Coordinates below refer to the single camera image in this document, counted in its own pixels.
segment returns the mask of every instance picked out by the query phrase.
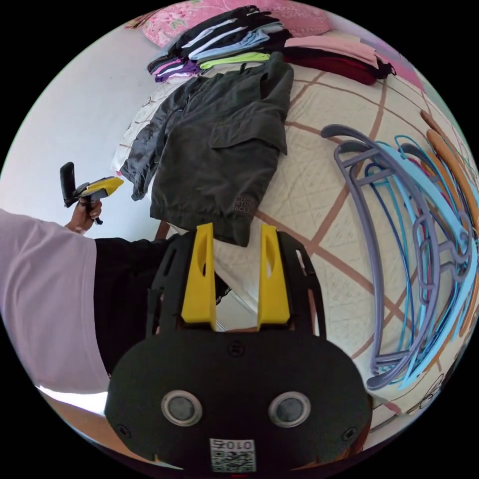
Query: black pants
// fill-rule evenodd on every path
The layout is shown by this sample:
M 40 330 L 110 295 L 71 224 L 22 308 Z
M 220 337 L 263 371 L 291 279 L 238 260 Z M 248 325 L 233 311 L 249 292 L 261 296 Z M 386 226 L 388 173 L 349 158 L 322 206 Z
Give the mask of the black pants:
M 145 339 L 147 292 L 172 241 L 96 239 L 95 332 L 108 374 L 120 358 Z M 230 288 L 215 274 L 217 304 Z

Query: lavender t-shirt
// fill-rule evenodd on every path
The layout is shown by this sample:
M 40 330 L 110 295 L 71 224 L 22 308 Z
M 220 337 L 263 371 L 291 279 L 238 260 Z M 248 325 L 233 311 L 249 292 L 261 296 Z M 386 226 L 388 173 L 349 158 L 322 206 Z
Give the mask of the lavender t-shirt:
M 108 389 L 95 335 L 95 241 L 0 209 L 0 312 L 36 386 Z

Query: the north face logo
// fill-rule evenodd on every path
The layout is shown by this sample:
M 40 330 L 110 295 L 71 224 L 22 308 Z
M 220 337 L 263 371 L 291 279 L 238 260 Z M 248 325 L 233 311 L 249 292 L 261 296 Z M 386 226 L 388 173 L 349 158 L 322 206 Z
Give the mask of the the north face logo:
M 233 211 L 253 217 L 256 213 L 256 204 L 249 196 L 238 196 L 233 203 Z

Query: gray jacket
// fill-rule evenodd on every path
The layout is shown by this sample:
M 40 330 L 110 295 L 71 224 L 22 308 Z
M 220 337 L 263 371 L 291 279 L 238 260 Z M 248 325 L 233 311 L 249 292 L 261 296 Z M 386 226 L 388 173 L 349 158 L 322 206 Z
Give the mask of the gray jacket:
M 150 216 L 185 230 L 213 223 L 218 240 L 240 246 L 287 154 L 284 122 L 293 69 L 281 53 L 263 65 L 192 78 L 158 108 L 132 144 L 121 173 Z

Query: person's arm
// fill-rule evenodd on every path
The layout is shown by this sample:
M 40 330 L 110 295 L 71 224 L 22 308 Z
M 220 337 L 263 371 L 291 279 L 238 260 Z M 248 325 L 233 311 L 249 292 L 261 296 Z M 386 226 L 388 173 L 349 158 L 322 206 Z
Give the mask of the person's arm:
M 106 417 L 53 399 L 42 391 L 40 391 L 40 394 L 67 424 L 93 441 L 130 458 L 153 464 L 151 461 L 147 461 L 127 449 L 108 424 Z
M 79 235 L 84 235 L 92 227 L 93 221 L 100 216 L 100 213 L 101 201 L 95 201 L 88 212 L 86 201 L 80 200 L 75 206 L 71 220 L 65 225 L 65 228 Z

